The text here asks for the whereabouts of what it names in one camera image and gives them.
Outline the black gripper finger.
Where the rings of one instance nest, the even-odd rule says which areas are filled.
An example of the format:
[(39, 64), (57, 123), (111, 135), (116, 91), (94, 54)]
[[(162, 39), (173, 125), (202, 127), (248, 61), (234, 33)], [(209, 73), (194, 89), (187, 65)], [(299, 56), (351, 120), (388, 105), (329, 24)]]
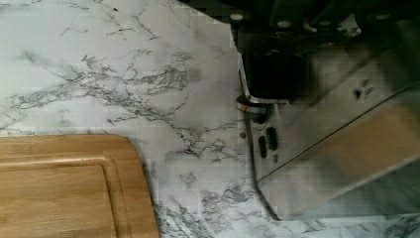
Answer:
[(250, 95), (292, 99), (304, 58), (417, 17), (419, 0), (179, 0), (231, 28)]

